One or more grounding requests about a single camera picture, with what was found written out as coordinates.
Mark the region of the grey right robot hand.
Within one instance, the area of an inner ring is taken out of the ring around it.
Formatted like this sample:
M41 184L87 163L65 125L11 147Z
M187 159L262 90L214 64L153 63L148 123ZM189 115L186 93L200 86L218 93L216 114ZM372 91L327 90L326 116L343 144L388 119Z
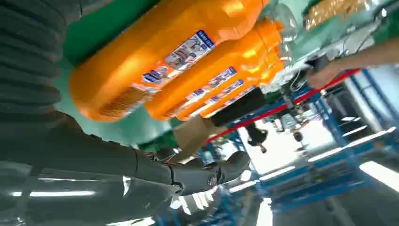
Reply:
M168 164L85 134L71 117L52 128L0 126L3 226L105 226L149 217L172 199L239 177L249 156Z

